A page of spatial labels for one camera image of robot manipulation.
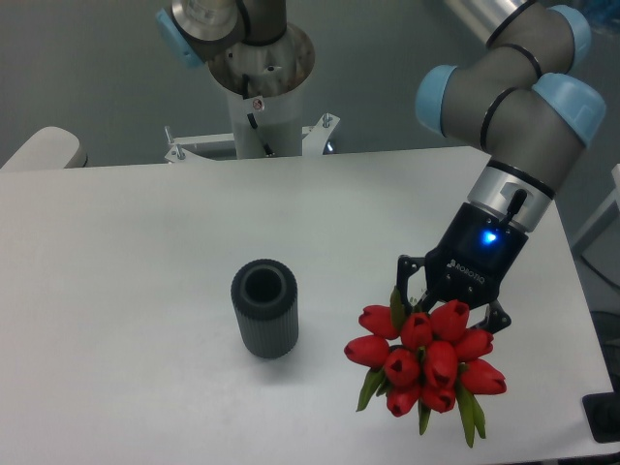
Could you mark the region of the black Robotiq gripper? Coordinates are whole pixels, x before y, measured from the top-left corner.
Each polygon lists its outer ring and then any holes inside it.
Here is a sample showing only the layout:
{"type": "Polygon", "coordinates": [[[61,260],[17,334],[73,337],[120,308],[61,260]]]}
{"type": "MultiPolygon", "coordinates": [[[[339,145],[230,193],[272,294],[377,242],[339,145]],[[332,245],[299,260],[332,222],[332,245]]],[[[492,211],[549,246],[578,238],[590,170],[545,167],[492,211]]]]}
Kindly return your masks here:
{"type": "Polygon", "coordinates": [[[512,324],[497,299],[501,283],[528,240],[526,233],[482,209],[463,203],[437,246],[424,257],[400,255],[395,289],[405,310],[429,310],[435,303],[459,300],[473,309],[485,307],[481,321],[469,329],[496,334],[512,324]],[[413,304],[410,278],[424,268],[426,293],[413,304]]]}

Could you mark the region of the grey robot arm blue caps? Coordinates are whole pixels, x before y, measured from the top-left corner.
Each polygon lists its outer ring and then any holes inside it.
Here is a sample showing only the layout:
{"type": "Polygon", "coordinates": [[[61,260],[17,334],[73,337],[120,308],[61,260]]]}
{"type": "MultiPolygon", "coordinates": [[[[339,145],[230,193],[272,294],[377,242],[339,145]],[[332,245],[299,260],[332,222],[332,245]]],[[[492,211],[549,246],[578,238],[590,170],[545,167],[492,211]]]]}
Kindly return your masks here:
{"type": "MultiPolygon", "coordinates": [[[[534,1],[452,1],[449,8],[485,44],[469,68],[439,66],[421,81],[422,126],[487,153],[489,162],[439,244],[398,260],[388,319],[459,300],[485,306],[480,327],[510,323],[500,285],[605,116],[605,102],[571,76],[587,55],[587,19],[534,1]]],[[[156,15],[173,52],[207,66],[229,98],[239,158],[320,155],[336,125],[325,115],[301,127],[299,89],[315,51],[288,23],[282,1],[174,1],[156,15]]]]}

